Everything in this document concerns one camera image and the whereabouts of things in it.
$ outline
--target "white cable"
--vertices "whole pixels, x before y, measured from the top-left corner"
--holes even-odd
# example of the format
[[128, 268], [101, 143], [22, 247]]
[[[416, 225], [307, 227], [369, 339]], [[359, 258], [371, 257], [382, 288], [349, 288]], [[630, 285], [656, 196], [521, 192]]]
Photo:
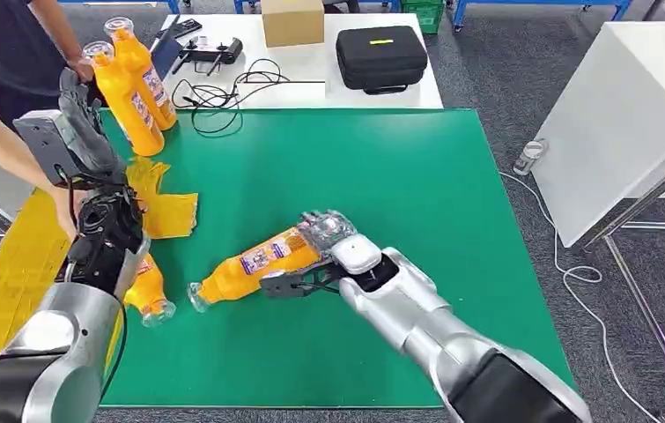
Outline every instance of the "white cable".
[[[655, 421], [656, 423], [661, 423], [652, 413], [650, 413], [646, 408], [643, 407], [638, 401], [636, 401], [635, 398], [628, 392], [628, 390], [623, 387], [623, 384], [620, 382], [620, 379], [617, 377], [617, 372], [615, 371], [615, 366], [612, 365], [612, 358], [610, 358], [610, 350], [607, 347], [607, 325], [604, 324], [604, 321], [596, 315], [589, 307], [587, 307], [586, 304], [584, 304], [584, 301], [579, 298], [578, 295], [571, 289], [570, 284], [568, 283], [568, 278], [574, 278], [578, 280], [579, 282], [587, 283], [587, 284], [598, 284], [602, 282], [602, 273], [596, 269], [595, 267], [592, 266], [575, 266], [572, 267], [571, 269], [565, 270], [562, 267], [560, 267], [560, 264], [558, 264], [558, 229], [555, 227], [555, 224], [552, 222], [552, 219], [550, 219], [550, 215], [548, 212], [545, 211], [543, 205], [542, 205], [542, 200], [540, 199], [540, 196], [537, 195], [537, 193], [531, 189], [526, 183], [524, 183], [522, 180], [516, 178], [515, 176], [512, 176], [510, 174], [505, 174], [503, 172], [499, 172], [502, 176], [511, 179], [514, 182], [518, 182], [526, 188], [530, 193], [532, 193], [533, 196], [535, 196], [535, 200], [537, 200], [537, 205], [540, 208], [540, 211], [543, 214], [543, 217], [545, 220], [547, 220], [548, 223], [552, 226], [552, 228], [555, 230], [555, 235], [554, 235], [554, 240], [555, 240], [555, 252], [554, 252], [554, 262], [555, 262], [555, 268], [558, 269], [561, 273], [563, 273], [563, 285], [565, 286], [565, 289], [568, 290], [568, 292], [571, 294], [571, 296], [576, 300], [576, 302], [579, 303], [586, 311], [591, 315], [598, 323], [600, 326], [602, 326], [602, 349], [604, 350], [604, 358], [607, 360], [607, 366], [610, 367], [610, 372], [612, 373], [612, 377], [615, 379], [615, 383], [617, 384], [617, 387], [625, 394], [628, 399], [631, 400], [635, 406], [637, 406], [646, 416]], [[585, 278], [581, 276], [580, 274], [576, 273], [577, 271], [589, 271], [594, 274], [593, 277], [590, 278]]]

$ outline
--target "human arm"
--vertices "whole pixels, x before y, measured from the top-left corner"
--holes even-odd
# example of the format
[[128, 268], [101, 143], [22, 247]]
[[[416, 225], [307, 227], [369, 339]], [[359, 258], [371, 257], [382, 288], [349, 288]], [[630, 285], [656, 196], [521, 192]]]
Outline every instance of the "human arm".
[[63, 8], [57, 0], [31, 0], [29, 3], [33, 15], [49, 34], [49, 38], [63, 53], [68, 65], [83, 79], [93, 78], [93, 69], [83, 58], [83, 50], [73, 28], [65, 18]]
[[[39, 163], [32, 155], [26, 143], [0, 121], [0, 167], [16, 175], [32, 185], [43, 189], [55, 200], [57, 220], [60, 227], [72, 239], [75, 236], [75, 227], [69, 215], [68, 192], [53, 186]], [[76, 193], [74, 206], [79, 208], [82, 193]]]

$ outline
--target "smartphone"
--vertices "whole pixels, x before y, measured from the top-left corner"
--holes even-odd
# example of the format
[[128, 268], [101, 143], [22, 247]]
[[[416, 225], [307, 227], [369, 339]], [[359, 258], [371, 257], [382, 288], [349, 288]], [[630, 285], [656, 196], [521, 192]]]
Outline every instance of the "smartphone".
[[[156, 33], [156, 39], [161, 38], [161, 35], [163, 35], [167, 29], [162, 29], [158, 31]], [[197, 22], [194, 19], [187, 19], [184, 22], [176, 24], [174, 26], [174, 32], [172, 34], [174, 35], [174, 38], [177, 39], [179, 37], [187, 35], [188, 33], [193, 33], [194, 31], [199, 31], [201, 29], [203, 29], [203, 24]]]

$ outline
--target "yellow tape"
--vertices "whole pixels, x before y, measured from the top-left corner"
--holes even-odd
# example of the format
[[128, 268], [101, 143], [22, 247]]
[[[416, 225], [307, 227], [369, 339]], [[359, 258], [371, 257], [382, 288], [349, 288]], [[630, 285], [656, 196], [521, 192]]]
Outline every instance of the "yellow tape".
[[[148, 211], [144, 228], [153, 239], [187, 236], [196, 223], [197, 194], [159, 194], [169, 166], [139, 158], [128, 167], [130, 184]], [[55, 281], [70, 242], [56, 222], [55, 204], [39, 189], [29, 197], [0, 242], [0, 350], [39, 306]], [[107, 362], [115, 351], [122, 318], [117, 318]]]
[[55, 204], [37, 189], [0, 242], [0, 350], [11, 341], [55, 281], [70, 242]]
[[197, 194], [159, 194], [166, 163], [136, 157], [127, 167], [129, 185], [146, 207], [143, 227], [152, 239], [189, 236], [196, 225]]

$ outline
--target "black shirt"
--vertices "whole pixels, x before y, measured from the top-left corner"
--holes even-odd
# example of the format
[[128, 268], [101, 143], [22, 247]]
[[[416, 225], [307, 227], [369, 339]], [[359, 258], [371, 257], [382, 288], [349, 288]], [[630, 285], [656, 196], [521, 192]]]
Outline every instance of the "black shirt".
[[0, 0], [0, 119], [57, 108], [65, 61], [31, 13], [31, 0]]

